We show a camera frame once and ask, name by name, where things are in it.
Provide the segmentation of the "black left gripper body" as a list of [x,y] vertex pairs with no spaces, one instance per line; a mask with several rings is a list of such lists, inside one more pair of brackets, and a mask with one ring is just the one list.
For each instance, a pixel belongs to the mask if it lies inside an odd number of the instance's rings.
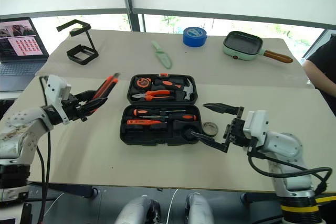
[[81,119],[83,122],[87,120],[81,105],[81,102],[86,101],[85,98],[86,97],[83,93],[76,95],[70,94],[68,99],[61,101],[62,108],[69,120],[76,121]]

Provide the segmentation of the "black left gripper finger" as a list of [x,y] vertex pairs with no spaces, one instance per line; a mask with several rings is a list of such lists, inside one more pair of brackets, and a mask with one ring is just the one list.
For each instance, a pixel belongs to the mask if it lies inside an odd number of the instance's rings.
[[108,98],[96,98],[88,103],[81,105],[78,109],[79,115],[89,115],[93,113],[96,109],[100,108],[107,101]]
[[79,102],[88,102],[92,100],[92,98],[95,96],[96,90],[88,90],[81,93],[76,94],[76,99]]

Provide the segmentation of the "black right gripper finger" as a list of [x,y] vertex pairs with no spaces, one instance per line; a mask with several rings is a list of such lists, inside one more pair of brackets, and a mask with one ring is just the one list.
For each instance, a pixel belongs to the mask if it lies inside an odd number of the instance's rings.
[[227,113],[235,115],[239,119],[241,118],[244,111],[244,107],[242,106],[231,106],[223,103],[205,103],[203,106],[221,114]]
[[229,145],[230,145],[230,142],[228,142],[228,141],[225,141],[224,143],[219,143],[219,142],[215,141],[213,138],[211,138],[207,135],[197,133],[197,132],[194,132],[194,131],[191,131],[190,134],[193,135],[195,138],[197,138],[199,141],[201,141],[202,143],[204,143],[207,146],[215,148],[215,149],[217,149],[219,151],[222,151],[224,153],[228,152]]

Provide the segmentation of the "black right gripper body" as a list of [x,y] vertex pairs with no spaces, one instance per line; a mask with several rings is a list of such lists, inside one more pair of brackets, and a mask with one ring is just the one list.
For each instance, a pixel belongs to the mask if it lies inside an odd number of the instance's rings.
[[234,118],[231,124],[227,124],[223,138],[224,144],[229,147],[234,144],[240,147],[248,147],[250,139],[248,139],[243,131],[245,121],[239,118]]

